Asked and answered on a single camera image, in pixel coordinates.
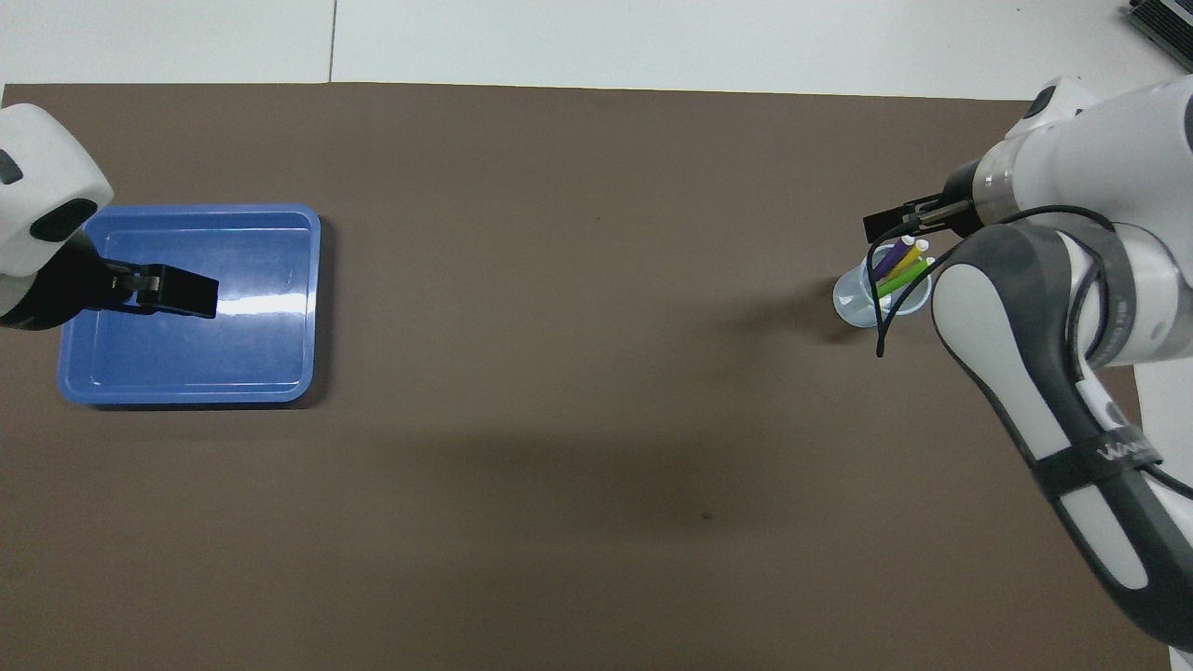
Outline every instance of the black cable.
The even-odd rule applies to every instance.
[[[920,283],[923,282],[929,275],[932,275],[932,272],[937,270],[937,267],[939,267],[940,264],[948,260],[948,257],[953,256],[953,252],[956,252],[959,247],[960,245],[954,245],[952,248],[946,250],[944,254],[937,257],[937,260],[932,261],[932,265],[925,269],[925,271],[921,272],[919,277],[913,279],[903,289],[903,291],[900,293],[898,297],[895,298],[895,302],[891,303],[890,309],[886,310],[886,319],[880,320],[878,322],[878,344],[874,345],[874,356],[882,358],[883,353],[886,351],[886,332],[890,331],[891,324],[895,321],[895,316],[898,314],[898,309],[903,307],[903,303],[908,300],[908,297],[911,296],[911,291],[915,291],[915,288],[919,287]]]
[[[1142,466],[1141,468],[1148,475],[1155,478],[1156,481],[1160,482],[1161,485],[1168,487],[1169,490],[1176,492],[1177,494],[1185,497],[1186,499],[1193,500],[1193,487],[1189,487],[1185,482],[1177,480],[1176,478],[1173,478],[1168,473],[1164,473],[1164,470],[1161,469],[1155,463],[1148,463]]]
[[[1069,364],[1069,375],[1073,377],[1074,382],[1080,382],[1086,378],[1084,374],[1081,373],[1081,351],[1077,347],[1077,324],[1081,321],[1081,308],[1086,303],[1086,297],[1089,295],[1089,289],[1093,288],[1094,282],[1102,281],[1102,271],[1099,270],[1098,265],[1090,264],[1086,272],[1081,276],[1081,284],[1077,285],[1077,291],[1073,296],[1073,309],[1069,310],[1069,319],[1064,326],[1064,338],[1065,338],[1065,358]]]
[[[1113,222],[1111,222],[1108,217],[1106,217],[1106,215],[1077,205],[1041,205],[1038,208],[1028,208],[1026,210],[1020,210],[1010,216],[1003,217],[997,222],[993,223],[991,226],[1003,226],[1008,223],[1014,223],[1016,221],[1021,221],[1027,217],[1041,214],[1077,215],[1093,221],[1094,223],[1101,226],[1102,228],[1109,230],[1111,233],[1114,233],[1114,224]],[[953,252],[960,248],[960,244],[958,244],[952,248],[947,250],[944,254],[938,257],[937,260],[932,263],[932,265],[929,265],[923,272],[921,272],[919,277],[913,279],[907,285],[907,288],[904,288],[903,291],[900,293],[900,296],[891,304],[890,309],[888,310],[886,319],[883,319],[882,307],[878,304],[877,281],[874,279],[874,272],[873,272],[874,251],[879,246],[882,246],[882,244],[885,242],[886,240],[890,240],[892,238],[898,238],[907,233],[917,233],[920,235],[925,235],[944,230],[945,228],[948,227],[947,224],[937,224],[921,228],[919,230],[916,230],[916,228],[917,228],[917,220],[913,220],[911,222],[904,222],[903,224],[891,228],[890,230],[884,233],[873,245],[870,246],[870,252],[866,254],[866,270],[867,270],[866,275],[870,279],[871,297],[874,301],[874,315],[878,318],[878,344],[874,350],[874,353],[878,357],[883,356],[886,344],[886,332],[890,330],[891,324],[895,321],[895,316],[897,315],[898,309],[903,307],[903,302],[907,301],[907,298],[911,295],[911,291],[914,291],[915,288],[919,287],[920,283],[925,281],[925,278],[931,276],[932,272],[937,270],[937,267],[942,265],[948,259],[948,257],[953,254]],[[1088,297],[1089,291],[1093,288],[1094,283],[1101,282],[1104,284],[1101,291],[1101,300],[1104,303],[1101,310],[1102,313],[1101,320],[1102,320],[1102,327],[1105,327],[1107,318],[1108,291],[1105,288],[1107,276],[1106,276],[1106,265],[1101,256],[1098,254],[1094,250],[1092,250],[1088,245],[1086,245],[1081,240],[1076,240],[1073,236],[1069,236],[1069,239],[1073,240],[1075,244],[1077,244],[1077,246],[1080,246],[1087,254],[1089,254],[1092,259],[1090,266],[1086,270],[1084,275],[1081,278],[1081,283],[1077,285],[1077,290],[1074,295],[1074,309],[1069,313],[1069,319],[1065,328],[1065,340],[1067,340],[1065,349],[1069,352],[1068,359],[1071,369],[1070,374],[1074,376],[1074,381],[1080,381],[1084,377],[1081,374],[1081,358],[1080,358],[1081,353],[1077,346],[1077,325],[1081,319],[1081,308],[1086,298]],[[1087,351],[1084,356],[1088,358],[1089,353],[1093,352],[1096,349],[1096,346],[1098,341],[1095,339],[1095,341],[1090,344],[1089,351]],[[1154,463],[1144,464],[1141,467],[1141,469],[1144,470],[1148,475],[1151,475],[1157,482],[1160,482],[1164,487],[1168,487],[1169,490],[1180,494],[1181,497],[1185,497],[1186,499],[1193,500],[1193,486],[1189,486],[1183,481],[1169,475]]]
[[[874,239],[873,244],[870,245],[870,250],[866,252],[866,279],[870,282],[870,300],[874,304],[874,324],[882,325],[883,322],[883,308],[878,300],[878,278],[874,277],[874,252],[878,247],[883,246],[883,242],[888,240],[894,240],[896,238],[902,238],[903,235],[914,232],[920,226],[920,220],[917,217],[911,217],[910,221],[904,221],[898,226],[892,226],[885,233]]]
[[[1006,217],[1003,217],[1003,218],[1001,218],[1001,220],[991,223],[990,226],[1005,226],[1005,224],[1008,224],[1008,223],[1014,223],[1016,221],[1025,220],[1025,218],[1031,217],[1031,216],[1043,215],[1043,214],[1071,214],[1071,215],[1077,215],[1077,216],[1081,216],[1081,217],[1084,217],[1084,218],[1088,218],[1088,220],[1093,221],[1094,223],[1096,223],[1098,226],[1101,226],[1102,228],[1105,228],[1106,230],[1109,230],[1111,233],[1114,233],[1114,223],[1111,222],[1111,220],[1106,215],[1104,215],[1104,214],[1101,214],[1099,211],[1095,211],[1095,210],[1090,210],[1089,208],[1082,208],[1080,205],[1040,205],[1038,208],[1027,208],[1026,210],[1020,210],[1020,211],[1018,211],[1018,213],[1015,213],[1013,215],[1006,216]],[[915,223],[917,223],[916,220],[913,220],[911,224],[914,226]],[[895,233],[896,230],[898,230],[898,235],[902,235],[903,233],[920,233],[920,234],[935,233],[938,230],[942,230],[942,228],[941,228],[942,226],[947,228],[947,226],[945,226],[945,224],[937,224],[937,226],[931,226],[931,227],[923,228],[921,230],[915,230],[914,227],[910,230],[905,230],[905,232],[904,230],[900,230],[900,229],[904,228],[905,226],[907,226],[907,223],[897,226],[895,228],[891,228],[890,230],[888,230],[886,233],[883,234],[884,239],[880,239],[880,240],[876,241],[873,245],[871,245],[871,251],[870,251],[869,254],[866,254],[866,267],[867,269],[873,265],[873,251],[877,250],[882,245],[882,242],[885,242],[886,240],[890,239],[890,238],[885,238],[886,235],[889,235],[891,233]],[[1086,244],[1081,242],[1080,240],[1074,240],[1074,241],[1077,245],[1080,245],[1086,251],[1086,253],[1088,253],[1094,259],[1094,266],[1096,266],[1098,273],[1102,278],[1105,278],[1106,277],[1106,272],[1105,272],[1102,258],[1100,256],[1098,256],[1096,253],[1094,253],[1093,250],[1090,250]],[[925,270],[923,272],[920,273],[919,277],[916,277],[915,279],[913,279],[911,283],[908,284],[907,288],[903,289],[900,293],[898,298],[895,300],[895,302],[891,304],[890,309],[888,309],[886,319],[883,319],[883,316],[882,316],[882,308],[878,304],[878,287],[877,287],[877,281],[874,279],[873,271],[871,270],[867,273],[869,275],[869,279],[870,279],[871,297],[874,301],[874,315],[878,319],[878,341],[874,345],[874,356],[877,356],[878,358],[882,358],[883,353],[886,351],[886,332],[890,331],[891,324],[895,321],[895,316],[898,313],[898,308],[903,306],[903,302],[907,301],[908,296],[911,295],[911,291],[916,287],[919,287],[921,282],[923,282],[925,277],[927,277],[928,275],[932,275],[932,272],[934,270],[937,270],[950,256],[952,256],[953,251],[956,251],[959,246],[960,246],[960,244],[958,244],[957,246],[952,247],[951,250],[946,251],[944,254],[941,254],[940,257],[938,257],[937,260],[931,266],[928,266],[927,270]],[[1106,300],[1107,300],[1106,291],[1102,291],[1102,301],[1105,302]],[[1102,319],[1105,320],[1105,318],[1106,318],[1106,309],[1102,309]],[[1070,347],[1075,346],[1074,343],[1068,343],[1067,345],[1070,346]],[[1080,374],[1080,367],[1077,367],[1076,370]]]

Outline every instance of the robotic arm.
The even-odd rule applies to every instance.
[[[215,316],[215,279],[99,257],[80,227],[111,199],[99,167],[50,115],[0,109],[0,326],[51,328],[82,309]]]
[[[1106,591],[1188,657],[1193,450],[1152,447],[1093,370],[1193,353],[1193,75],[1106,101],[1053,80],[940,195],[867,229],[908,216],[968,236],[937,279],[941,340]]]

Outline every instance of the blue tray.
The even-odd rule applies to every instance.
[[[105,258],[220,281],[215,319],[84,310],[58,389],[91,405],[279,404],[315,364],[319,216],[305,205],[112,207],[84,228]]]

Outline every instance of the clear plastic cup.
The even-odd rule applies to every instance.
[[[890,248],[891,245],[878,247],[874,252],[874,264],[878,264]],[[895,304],[895,301],[904,291],[907,291],[905,287],[892,291],[890,304]],[[911,295],[895,314],[904,315],[916,312],[928,303],[931,295],[932,276],[928,276],[911,291]],[[878,325],[874,320],[874,301],[870,294],[870,282],[866,279],[866,259],[861,259],[858,267],[849,270],[836,281],[836,285],[833,287],[833,307],[836,308],[836,314],[841,315],[841,319],[858,328],[873,328]],[[888,308],[882,308],[882,310],[885,319],[890,310]]]

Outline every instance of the brown table mat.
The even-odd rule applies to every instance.
[[[72,406],[57,336],[0,333],[2,669],[1167,667],[927,310],[878,361],[830,306],[860,216],[1022,104],[5,101],[70,128],[117,203],[302,202],[326,246],[301,410]]]

